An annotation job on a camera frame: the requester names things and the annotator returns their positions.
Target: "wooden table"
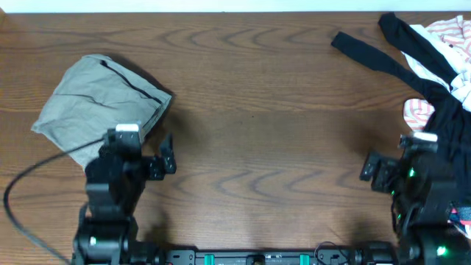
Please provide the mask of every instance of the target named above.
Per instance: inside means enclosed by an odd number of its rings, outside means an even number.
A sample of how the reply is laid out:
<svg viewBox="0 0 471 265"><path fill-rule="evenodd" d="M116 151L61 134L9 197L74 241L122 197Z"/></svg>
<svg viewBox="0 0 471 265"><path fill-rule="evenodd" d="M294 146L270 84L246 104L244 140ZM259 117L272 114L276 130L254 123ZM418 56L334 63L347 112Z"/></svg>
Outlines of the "wooden table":
<svg viewBox="0 0 471 265"><path fill-rule="evenodd" d="M453 13L398 13L428 25ZM407 85L330 46L339 31L405 63L380 13L8 15L0 29L0 186L58 152L30 131L64 71L84 54L120 54L176 100L164 122L178 172L147 183L139 238L216 248L314 248L394 241L388 195L358 179L370 148L407 133ZM70 158L13 191L14 213L69 256L82 169ZM0 214L0 264L58 264Z"/></svg>

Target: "white wall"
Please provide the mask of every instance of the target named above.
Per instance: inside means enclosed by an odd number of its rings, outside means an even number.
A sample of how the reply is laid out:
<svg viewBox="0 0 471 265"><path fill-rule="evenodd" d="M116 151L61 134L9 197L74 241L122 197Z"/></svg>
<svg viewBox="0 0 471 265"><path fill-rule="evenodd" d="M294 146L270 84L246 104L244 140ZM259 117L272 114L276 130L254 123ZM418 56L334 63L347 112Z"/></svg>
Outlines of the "white wall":
<svg viewBox="0 0 471 265"><path fill-rule="evenodd" d="M471 11L471 0L0 0L6 13Z"/></svg>

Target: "thin wire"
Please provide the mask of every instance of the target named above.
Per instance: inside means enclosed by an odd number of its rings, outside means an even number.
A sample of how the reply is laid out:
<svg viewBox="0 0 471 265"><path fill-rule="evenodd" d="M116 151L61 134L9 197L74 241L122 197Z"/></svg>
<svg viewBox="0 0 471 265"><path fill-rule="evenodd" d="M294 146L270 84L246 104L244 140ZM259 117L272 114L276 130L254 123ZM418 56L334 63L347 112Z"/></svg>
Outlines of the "thin wire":
<svg viewBox="0 0 471 265"><path fill-rule="evenodd" d="M320 244L318 244L317 247L316 247L316 249L314 250L314 257L315 257L315 258L317 258L317 249L319 249L319 247L322 246L323 244L332 244L334 247L337 248L337 250L339 250L340 254L343 255L344 258L347 259L347 261L342 262L342 263L340 263L339 265L347 264L347 263L350 262L350 258L349 258L347 255L345 255L345 254L341 251L340 247L339 247L337 244L333 243L332 241L323 241L323 242L321 242ZM321 264L325 265L325 263L324 263L323 261L321 261L320 259L318 259L318 258L317 258L317 261L320 262Z"/></svg>
<svg viewBox="0 0 471 265"><path fill-rule="evenodd" d="M49 162L52 162L53 160L56 160L58 158L61 158L61 157L64 157L72 152L75 152L75 151L78 151L80 149L83 149L85 147L88 147L90 145L93 145L93 144L96 144L96 143L99 143L103 141L103 138L99 139L99 140L95 140L95 141L92 141L90 143L87 143L87 144L84 144L82 146L79 146L77 148L74 148L74 149L71 149L71 150L68 150L68 151L65 151L65 152L61 152L60 154L57 154L57 155L53 155L51 156L50 158L47 158L45 160L42 160L30 167L28 167L27 169L23 170L21 173L17 174L16 177L10 182L10 184L8 184L7 188L5 189L5 192L3 194L3 207L5 209L5 212L7 213L7 216L8 216L8 219L12 222L12 224L15 226L15 228L20 232L22 233L24 236L26 236L32 243L34 243L35 245L37 245L38 247L42 247L44 249L46 249L47 251L49 251L53 256L55 256L56 258L59 258L60 260L64 261L65 264L71 264L71 262L66 258L64 257L63 255L61 255L57 250L55 250L54 248L48 246L48 244L46 242L44 242L43 240L41 240L40 238L38 238L37 236L33 235L31 232L29 232L15 217L15 215L13 214L13 212L11 211L11 208L10 208L10 202L9 202L9 198L8 196L10 195L10 192L12 191L13 189L13 186L20 180L22 179L23 177L26 177L29 173L33 172L35 169L41 167L41 166L44 166L45 164L49 163Z"/></svg>

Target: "pink striped fabric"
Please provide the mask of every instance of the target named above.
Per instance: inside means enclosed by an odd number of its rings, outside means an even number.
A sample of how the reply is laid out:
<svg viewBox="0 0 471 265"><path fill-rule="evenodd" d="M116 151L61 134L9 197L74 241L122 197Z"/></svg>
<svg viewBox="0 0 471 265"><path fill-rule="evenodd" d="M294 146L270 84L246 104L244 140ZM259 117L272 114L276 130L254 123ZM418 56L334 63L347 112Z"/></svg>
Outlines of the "pink striped fabric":
<svg viewBox="0 0 471 265"><path fill-rule="evenodd" d="M466 21L459 15L447 21L432 23L426 29L438 35L444 43L452 45L465 62L471 60L471 21Z"/></svg>
<svg viewBox="0 0 471 265"><path fill-rule="evenodd" d="M426 29L471 63L471 21L458 15L447 21L437 21ZM404 121L413 131L422 131L435 109L424 99L409 99L404 103Z"/></svg>

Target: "gray bag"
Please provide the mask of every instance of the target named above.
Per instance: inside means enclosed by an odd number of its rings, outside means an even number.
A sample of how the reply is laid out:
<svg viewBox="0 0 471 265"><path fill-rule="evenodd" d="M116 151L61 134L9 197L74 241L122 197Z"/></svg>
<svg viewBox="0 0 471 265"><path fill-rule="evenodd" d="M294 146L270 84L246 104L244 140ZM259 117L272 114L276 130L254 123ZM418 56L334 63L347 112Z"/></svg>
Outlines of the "gray bag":
<svg viewBox="0 0 471 265"><path fill-rule="evenodd" d="M139 123L146 135L169 106L171 95L100 55L85 55L62 81L32 125L66 151L101 138L117 124ZM101 144L71 153L84 168L98 157Z"/></svg>

